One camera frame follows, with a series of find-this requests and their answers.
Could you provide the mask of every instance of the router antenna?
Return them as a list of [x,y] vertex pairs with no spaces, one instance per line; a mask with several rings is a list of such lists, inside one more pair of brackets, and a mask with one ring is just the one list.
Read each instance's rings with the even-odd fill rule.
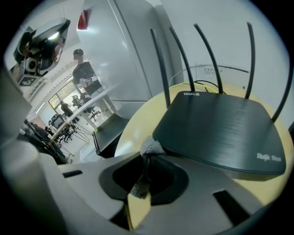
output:
[[214,56],[214,54],[212,52],[212,49],[211,49],[206,37],[204,36],[201,28],[197,24],[194,24],[194,27],[196,28],[196,30],[200,34],[200,36],[201,36],[201,38],[202,38],[208,52],[209,52],[210,58],[211,58],[212,63],[213,63],[213,67],[215,68],[215,74],[216,74],[217,85],[219,87],[219,93],[223,94],[224,92],[223,92],[223,89],[222,89],[221,76],[220,76],[220,72],[219,72],[219,69],[217,67],[215,56]]
[[252,83],[253,83],[253,76],[254,76],[254,69],[255,69],[255,42],[254,42],[254,34],[252,25],[247,22],[248,30],[249,30],[249,36],[250,36],[250,44],[251,44],[251,69],[250,69],[250,76],[249,76],[249,82],[248,87],[245,95],[245,99],[249,99]]
[[284,95],[283,98],[281,100],[281,103],[279,105],[279,107],[277,108],[274,116],[272,116],[271,120],[273,122],[275,122],[277,120],[277,118],[279,117],[289,94],[290,88],[291,88],[291,83],[292,83],[292,78],[293,78],[293,65],[292,65],[292,60],[290,58],[290,64],[289,64],[289,74],[288,74],[288,80],[287,80],[287,84],[286,84],[286,89],[284,91]]
[[162,84],[164,86],[164,96],[165,96],[165,104],[166,108],[169,108],[170,106],[170,91],[169,91],[169,82],[167,79],[167,74],[166,74],[166,69],[165,69],[165,64],[164,64],[164,57],[162,55],[161,47],[159,45],[159,40],[156,35],[156,31],[154,29],[150,29],[154,45],[155,45],[155,50],[157,53],[158,61],[159,61],[159,66],[160,66],[160,72],[161,72],[161,79],[162,79]]
[[189,83],[190,83],[190,89],[191,89],[191,91],[195,91],[195,86],[194,86],[194,82],[193,82],[193,77],[192,77],[192,74],[191,74],[190,66],[189,66],[189,63],[188,63],[186,54],[184,52],[184,49],[182,47],[182,44],[181,44],[181,42],[180,42],[180,40],[178,38],[178,35],[176,35],[173,27],[170,27],[170,31],[171,31],[171,34],[174,36],[174,39],[175,39],[176,43],[178,44],[178,47],[179,47],[180,52],[181,52],[181,55],[183,57],[183,60],[184,60],[184,63],[185,63],[186,69],[187,69],[187,73],[188,73],[188,78],[189,78]]

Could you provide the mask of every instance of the router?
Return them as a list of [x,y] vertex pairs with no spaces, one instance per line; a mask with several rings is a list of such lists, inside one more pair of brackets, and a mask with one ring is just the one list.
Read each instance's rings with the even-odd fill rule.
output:
[[210,54],[219,93],[195,91],[190,67],[183,47],[172,27],[185,63],[190,91],[179,92],[170,103],[169,85],[162,51],[151,29],[160,64],[167,112],[153,132],[169,155],[186,157],[217,167],[233,178],[265,181],[284,174],[286,160],[282,141],[274,122],[286,102],[293,75],[290,69],[282,101],[271,118],[265,108],[249,99],[255,67],[255,44],[252,25],[248,22],[251,42],[251,70],[244,98],[225,95],[212,49],[201,31],[194,27]]

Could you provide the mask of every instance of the ruijie logo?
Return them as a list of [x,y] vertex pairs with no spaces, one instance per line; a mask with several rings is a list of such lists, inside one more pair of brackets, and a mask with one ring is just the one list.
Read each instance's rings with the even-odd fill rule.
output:
[[270,157],[268,154],[262,155],[261,153],[257,153],[257,158],[265,160],[265,162],[269,161],[269,160],[272,160],[272,161],[275,161],[275,162],[281,162],[282,161],[280,157],[276,157],[274,155],[272,157]]
[[184,93],[184,95],[196,95],[196,96],[198,96],[200,94],[199,93]]

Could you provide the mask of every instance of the round table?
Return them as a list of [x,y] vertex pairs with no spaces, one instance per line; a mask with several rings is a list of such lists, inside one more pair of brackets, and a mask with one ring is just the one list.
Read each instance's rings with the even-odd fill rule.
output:
[[[246,90],[234,87],[228,84],[223,84],[223,89],[228,95],[234,95],[239,97],[245,97]],[[183,84],[177,87],[170,88],[170,100],[171,102],[180,91],[190,90],[189,85]],[[255,96],[252,92],[250,99],[259,102],[263,105],[269,115],[272,117],[274,110],[266,104],[264,101]],[[146,102],[131,118],[125,127],[117,149],[115,156],[119,156],[125,153],[140,151],[140,147],[143,141],[153,134],[154,129],[158,125],[159,121],[166,112],[166,105],[163,92],[151,98]],[[282,192],[287,180],[290,176],[293,168],[294,161],[294,148],[291,136],[287,128],[282,124],[281,120],[275,122],[275,126],[282,140],[286,157],[286,171],[283,175],[278,176],[268,181],[247,181],[234,179],[237,183],[254,194],[263,205],[267,205],[275,200]],[[143,200],[137,199],[132,195],[129,195],[129,206],[131,212],[131,221],[134,227],[144,218],[150,209],[150,204],[142,203]],[[132,216],[132,212],[136,210],[136,216]]]

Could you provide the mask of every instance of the yellow cable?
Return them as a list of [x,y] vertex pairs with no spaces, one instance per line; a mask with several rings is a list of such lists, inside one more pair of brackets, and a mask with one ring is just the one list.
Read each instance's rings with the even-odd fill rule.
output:
[[[177,85],[171,86],[170,88],[177,87],[177,86],[181,86],[181,85],[183,85],[183,84],[187,84],[187,85],[189,85],[188,82],[184,82],[184,83],[179,83],[179,84],[177,84]],[[210,86],[202,85],[202,84],[199,84],[199,83],[194,83],[194,85],[195,85],[195,86],[202,86],[202,87],[205,87],[205,88],[207,88],[207,89],[211,89],[211,90],[213,90],[215,93],[218,93],[218,91],[216,91],[215,89],[213,89],[213,88],[210,87]]]

